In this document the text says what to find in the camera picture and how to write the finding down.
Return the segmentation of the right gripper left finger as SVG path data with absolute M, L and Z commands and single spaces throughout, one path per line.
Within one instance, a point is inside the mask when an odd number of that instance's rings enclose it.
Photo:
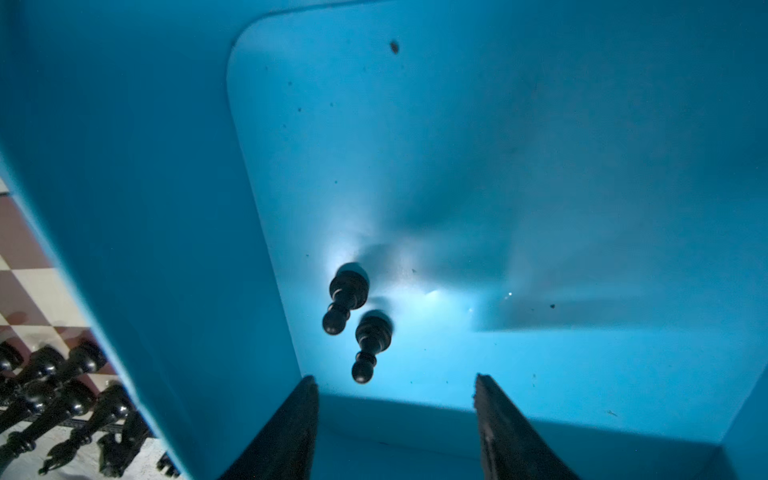
M 318 433 L 319 391 L 305 376 L 221 480 L 309 479 Z

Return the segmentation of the blue tray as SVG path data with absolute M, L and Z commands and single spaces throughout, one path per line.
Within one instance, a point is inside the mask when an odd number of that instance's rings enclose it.
M 306 375 L 316 478 L 480 477 L 479 373 L 581 477 L 767 475 L 763 1 L 5 1 L 1 174 L 191 479 Z

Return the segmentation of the chess board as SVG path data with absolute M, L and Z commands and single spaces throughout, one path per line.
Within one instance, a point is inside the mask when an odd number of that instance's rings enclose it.
M 26 362 L 45 345 L 66 358 L 85 339 L 96 342 L 62 275 L 43 251 L 1 177 L 1 344 L 12 345 Z M 97 373 L 80 377 L 97 393 L 119 380 L 110 363 Z M 71 424 L 77 427 L 90 416 L 75 417 Z M 37 448 L 13 461 L 1 479 L 185 479 L 168 477 L 157 470 L 156 464 L 166 448 L 161 440 L 152 437 L 145 440 L 120 478 L 105 477 L 99 471 L 98 441 L 112 437 L 108 431 L 96 433 L 67 465 L 39 475 L 46 454 L 67 440 L 74 427 L 57 426 L 46 433 L 36 442 Z

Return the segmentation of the black pieces on board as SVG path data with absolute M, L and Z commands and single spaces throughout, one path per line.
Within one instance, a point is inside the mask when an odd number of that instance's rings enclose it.
M 45 456 L 41 476 L 73 461 L 78 451 L 97 441 L 99 472 L 107 478 L 123 476 L 144 443 L 153 436 L 126 388 L 119 382 L 97 392 L 83 378 L 107 364 L 101 348 L 82 340 L 63 356 L 44 345 L 23 359 L 10 343 L 1 344 L 1 431 L 8 434 L 1 446 L 1 470 L 36 449 L 37 441 L 56 427 L 70 428 L 66 440 Z

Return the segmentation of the black pawn lying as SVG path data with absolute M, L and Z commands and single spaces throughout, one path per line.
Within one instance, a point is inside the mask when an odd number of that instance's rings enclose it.
M 351 312 L 367 302 L 369 291 L 368 275 L 359 263 L 340 266 L 329 284 L 331 303 L 322 319 L 323 330 L 329 335 L 340 334 Z
M 384 312 L 373 310 L 363 315 L 355 330 L 359 351 L 351 374 L 356 383 L 366 384 L 373 378 L 377 356 L 390 347 L 392 337 L 393 324 Z

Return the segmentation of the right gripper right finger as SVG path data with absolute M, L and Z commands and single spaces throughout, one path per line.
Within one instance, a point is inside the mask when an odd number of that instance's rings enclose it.
M 489 375 L 476 376 L 474 408 L 486 479 L 579 478 Z

